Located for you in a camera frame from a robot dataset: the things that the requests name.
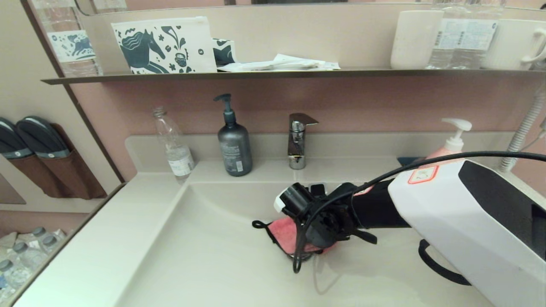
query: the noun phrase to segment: brown pocket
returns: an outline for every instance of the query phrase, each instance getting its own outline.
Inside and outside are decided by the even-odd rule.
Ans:
[[[8,160],[49,197],[73,198],[72,191],[36,155]]]
[[[75,197],[83,199],[106,197],[106,192],[77,150],[73,150],[65,158],[41,158],[40,160],[72,191]]]

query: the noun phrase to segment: pink soap bottle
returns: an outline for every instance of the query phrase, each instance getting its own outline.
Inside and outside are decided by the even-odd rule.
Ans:
[[[462,119],[442,119],[442,121],[451,123],[455,127],[457,127],[457,133],[455,134],[455,136],[450,137],[449,139],[447,139],[446,143],[442,147],[440,147],[438,150],[436,150],[435,152],[428,155],[428,157],[426,157],[427,159],[441,157],[441,156],[447,156],[447,155],[453,155],[453,154],[460,154],[462,152],[462,147],[465,145],[465,143],[462,142],[461,135],[462,135],[463,131],[470,131],[470,129],[472,129],[472,123],[470,123],[469,121],[466,121],[466,120],[462,120]],[[452,162],[461,161],[461,160],[462,159],[447,160],[447,161],[442,161],[442,162],[437,162],[437,163],[431,163],[431,164],[423,165],[423,166],[421,166],[419,168],[427,168],[427,167],[431,167],[431,166],[442,165],[442,164],[452,163]]]

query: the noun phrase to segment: black cable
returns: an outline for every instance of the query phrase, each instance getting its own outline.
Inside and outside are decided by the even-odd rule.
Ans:
[[[427,159],[427,160],[421,160],[418,162],[413,162],[411,164],[408,164],[406,166],[402,166],[400,168],[397,168],[395,170],[391,170],[388,173],[385,173],[369,182],[364,183],[363,185],[356,187],[351,192],[346,192],[341,195],[338,195],[337,197],[334,197],[324,204],[322,204],[317,211],[315,211],[309,219],[305,221],[303,224],[303,227],[297,227],[296,228],[296,250],[294,252],[294,260],[292,268],[294,270],[294,273],[298,273],[301,268],[301,251],[305,247],[305,233],[309,229],[309,226],[311,226],[311,222],[317,217],[317,215],[324,210],[326,207],[328,207],[331,203],[337,202],[338,200],[354,195],[355,193],[358,193],[360,191],[363,191],[374,184],[377,184],[380,181],[383,181],[387,179],[388,177],[394,176],[396,174],[405,172],[407,170],[411,170],[414,168],[418,168],[423,165],[442,162],[442,161],[448,161],[448,160],[456,160],[461,158],[472,158],[472,157],[508,157],[508,158],[521,158],[521,159],[528,159],[528,160],[537,160],[546,162],[546,156],[541,155],[539,153],[531,153],[531,152],[511,152],[511,151],[471,151],[471,152],[463,152],[463,153],[456,153],[454,155],[448,155],[448,156],[441,156],[437,158]]]

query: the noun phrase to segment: faucet handle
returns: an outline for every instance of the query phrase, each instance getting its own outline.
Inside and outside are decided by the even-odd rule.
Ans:
[[[307,114],[290,114],[290,131],[292,132],[303,132],[305,131],[305,126],[316,124],[318,124],[318,121]]]

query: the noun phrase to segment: pump nozzle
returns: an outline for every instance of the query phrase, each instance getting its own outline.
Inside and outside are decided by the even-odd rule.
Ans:
[[[233,125],[235,123],[235,112],[232,110],[231,102],[232,102],[232,95],[230,93],[222,94],[219,96],[216,96],[214,98],[214,101],[220,101],[223,100],[225,103],[225,110],[224,110],[224,121],[228,125]]]
[[[448,122],[457,127],[457,133],[455,136],[446,140],[445,148],[450,151],[461,151],[465,143],[462,142],[461,135],[463,131],[470,131],[472,129],[472,123],[462,119],[442,119],[443,122]]]

